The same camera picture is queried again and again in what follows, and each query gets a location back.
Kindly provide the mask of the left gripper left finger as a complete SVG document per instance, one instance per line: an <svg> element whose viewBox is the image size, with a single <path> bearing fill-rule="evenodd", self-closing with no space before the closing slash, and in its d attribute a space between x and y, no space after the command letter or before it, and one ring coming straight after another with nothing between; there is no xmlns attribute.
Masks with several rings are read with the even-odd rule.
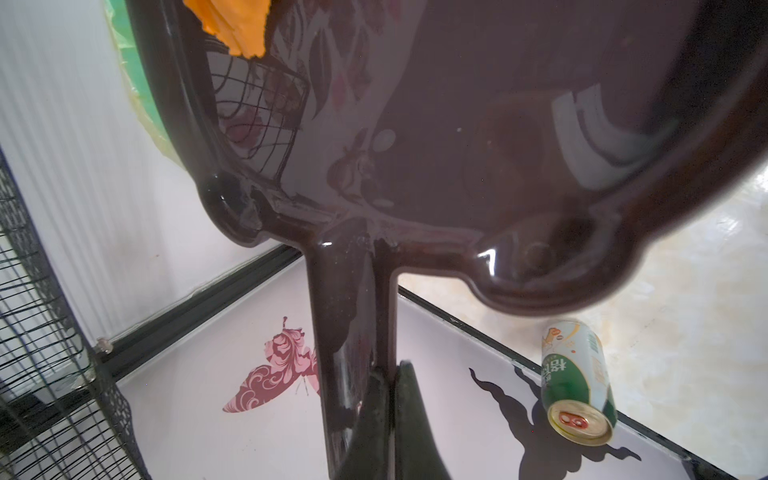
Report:
<svg viewBox="0 0 768 480"><path fill-rule="evenodd" d="M351 443L334 479L389 478L391 385L378 369L370 372Z"/></svg>

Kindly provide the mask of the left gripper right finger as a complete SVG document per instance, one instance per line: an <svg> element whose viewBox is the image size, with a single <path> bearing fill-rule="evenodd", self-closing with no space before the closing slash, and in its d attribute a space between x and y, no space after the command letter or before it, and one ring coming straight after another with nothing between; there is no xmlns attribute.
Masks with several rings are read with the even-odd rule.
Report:
<svg viewBox="0 0 768 480"><path fill-rule="evenodd" d="M419 388L414 365L398 366L394 385L395 478L449 480L439 454Z"/></svg>

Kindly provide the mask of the dark brown dustpan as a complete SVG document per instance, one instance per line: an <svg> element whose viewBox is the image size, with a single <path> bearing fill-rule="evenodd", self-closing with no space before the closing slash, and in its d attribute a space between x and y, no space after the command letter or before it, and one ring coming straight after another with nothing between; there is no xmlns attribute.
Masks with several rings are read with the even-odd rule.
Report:
<svg viewBox="0 0 768 480"><path fill-rule="evenodd" d="M271 2L250 59L183 1L127 9L212 223L306 258L331 475L396 380L399 274L587 307L767 149L763 1Z"/></svg>

